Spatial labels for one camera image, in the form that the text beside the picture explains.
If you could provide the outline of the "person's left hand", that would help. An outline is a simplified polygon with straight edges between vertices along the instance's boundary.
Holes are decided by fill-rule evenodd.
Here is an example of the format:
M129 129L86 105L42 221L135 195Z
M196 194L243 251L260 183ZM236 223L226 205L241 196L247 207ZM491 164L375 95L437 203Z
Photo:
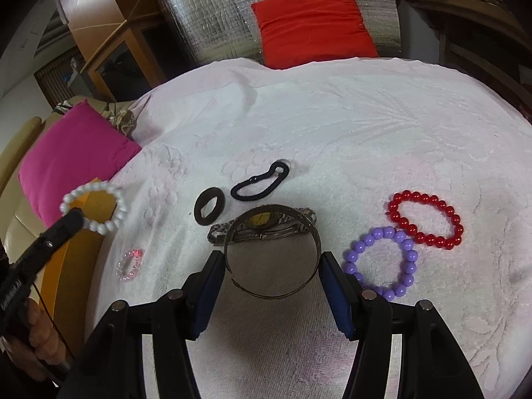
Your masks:
M40 361L56 366L66 359L66 346L52 325L50 318L33 299L25 304L29 323L29 346L15 337L2 338L2 344L14 366L24 371L31 379L43 381L47 378Z

